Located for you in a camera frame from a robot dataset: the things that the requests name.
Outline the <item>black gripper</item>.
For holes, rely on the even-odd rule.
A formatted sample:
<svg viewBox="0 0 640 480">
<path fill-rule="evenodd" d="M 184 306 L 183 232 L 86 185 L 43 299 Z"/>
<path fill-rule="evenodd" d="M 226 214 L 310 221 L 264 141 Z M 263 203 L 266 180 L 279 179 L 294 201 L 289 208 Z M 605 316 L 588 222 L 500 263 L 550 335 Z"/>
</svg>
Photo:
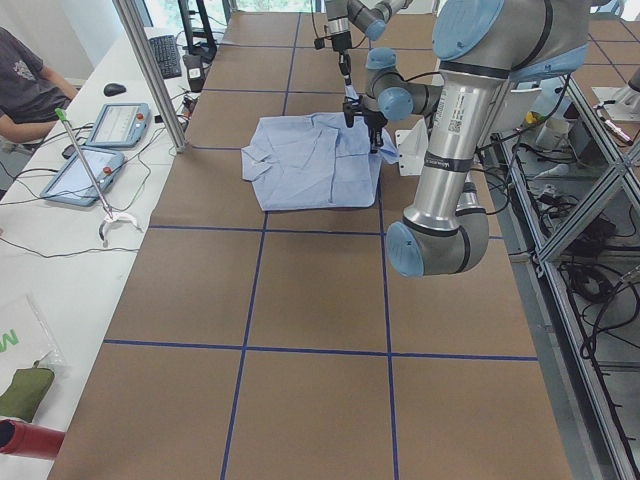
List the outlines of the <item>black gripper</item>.
<svg viewBox="0 0 640 480">
<path fill-rule="evenodd" d="M 352 98 L 345 96 L 342 103 L 342 111 L 347 127 L 355 124 L 355 119 L 361 117 L 369 130 L 370 152 L 377 153 L 380 148 L 380 132 L 388 123 L 387 118 L 377 110 L 365 105 L 364 98 Z"/>
<path fill-rule="evenodd" d="M 352 48 L 352 36 L 349 31 L 325 35 L 314 39 L 314 49 L 321 50 L 329 42 L 334 52 L 339 53 L 339 70 L 346 86 L 352 85 L 351 59 L 347 52 Z"/>
</svg>

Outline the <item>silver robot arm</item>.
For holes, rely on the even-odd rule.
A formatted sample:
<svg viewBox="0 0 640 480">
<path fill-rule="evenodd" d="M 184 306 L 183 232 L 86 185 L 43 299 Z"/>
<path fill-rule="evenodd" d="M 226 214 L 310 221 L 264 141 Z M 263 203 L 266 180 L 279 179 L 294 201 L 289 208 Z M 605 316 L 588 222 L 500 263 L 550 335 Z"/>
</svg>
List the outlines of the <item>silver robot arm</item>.
<svg viewBox="0 0 640 480">
<path fill-rule="evenodd" d="M 486 210 L 468 178 L 490 103 L 506 82 L 570 74 L 585 61 L 588 1 L 448 1 L 432 48 L 441 88 L 406 81 L 393 50 L 366 61 L 365 96 L 389 121 L 433 119 L 413 203 L 386 234 L 387 257 L 408 277 L 474 268 L 489 238 Z"/>
<path fill-rule="evenodd" d="M 350 26 L 353 25 L 361 31 L 365 39 L 377 41 L 384 33 L 391 17 L 400 10 L 407 9 L 412 3 L 412 0 L 384 0 L 378 1 L 372 8 L 369 8 L 362 1 L 357 0 L 326 1 L 327 23 L 324 25 L 323 35 L 318 34 L 315 17 L 312 17 L 312 25 L 316 34 L 314 48 L 316 50 L 323 49 L 326 40 L 331 43 L 333 51 L 338 53 L 338 66 L 345 85 L 351 86 L 349 51 L 354 46 Z"/>
</svg>

